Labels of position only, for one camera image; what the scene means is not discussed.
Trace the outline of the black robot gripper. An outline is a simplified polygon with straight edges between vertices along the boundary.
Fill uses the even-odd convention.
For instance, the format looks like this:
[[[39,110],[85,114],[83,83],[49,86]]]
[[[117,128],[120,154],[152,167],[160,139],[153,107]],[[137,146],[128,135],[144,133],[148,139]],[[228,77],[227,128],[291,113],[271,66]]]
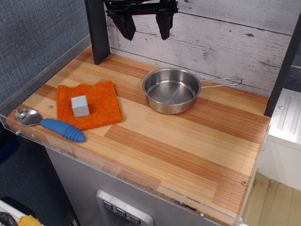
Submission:
[[[120,33],[130,41],[136,31],[132,16],[156,14],[161,38],[166,40],[173,27],[173,15],[179,11],[178,2],[175,0],[102,0],[102,2]]]

